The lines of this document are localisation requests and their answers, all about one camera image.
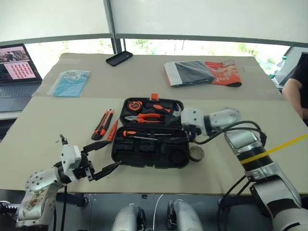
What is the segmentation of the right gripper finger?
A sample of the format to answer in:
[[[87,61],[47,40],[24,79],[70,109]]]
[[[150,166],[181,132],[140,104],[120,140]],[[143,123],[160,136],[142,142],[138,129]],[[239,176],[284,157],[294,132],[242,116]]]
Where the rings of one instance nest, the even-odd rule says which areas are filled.
[[[165,116],[165,126],[182,126],[181,116]]]
[[[189,144],[190,139],[188,137],[174,137],[167,138],[164,140],[165,144],[173,144],[173,145],[186,145]]]

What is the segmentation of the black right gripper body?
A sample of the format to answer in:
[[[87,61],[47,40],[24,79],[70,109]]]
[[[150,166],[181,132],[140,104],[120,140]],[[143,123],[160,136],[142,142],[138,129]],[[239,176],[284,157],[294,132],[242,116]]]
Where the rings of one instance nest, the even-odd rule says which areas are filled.
[[[189,142],[194,142],[196,136],[201,135],[201,129],[195,125],[184,125],[184,131],[187,134]]]

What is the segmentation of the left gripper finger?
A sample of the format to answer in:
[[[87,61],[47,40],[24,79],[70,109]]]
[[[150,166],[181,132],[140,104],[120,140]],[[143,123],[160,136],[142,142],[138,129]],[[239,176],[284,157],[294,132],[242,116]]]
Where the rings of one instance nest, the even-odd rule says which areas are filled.
[[[95,173],[92,175],[93,180],[98,181],[109,174],[111,174],[117,167],[119,167],[122,164],[121,161],[114,162],[106,167],[104,167],[100,172]]]
[[[84,146],[83,147],[83,152],[89,153],[91,151],[97,151],[97,150],[107,146],[110,143],[111,143],[111,141],[109,141],[109,140],[97,141],[97,142],[94,142],[94,143],[91,143],[89,145]]]

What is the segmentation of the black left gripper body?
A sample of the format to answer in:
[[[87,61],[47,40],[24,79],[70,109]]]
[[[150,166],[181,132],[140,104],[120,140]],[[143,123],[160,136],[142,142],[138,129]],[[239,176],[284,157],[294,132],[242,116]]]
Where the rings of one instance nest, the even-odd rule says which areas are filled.
[[[88,181],[94,180],[93,178],[93,165],[92,162],[88,159],[88,153],[81,152],[81,160],[77,168],[73,170],[74,176],[77,180],[82,178],[87,178]]]

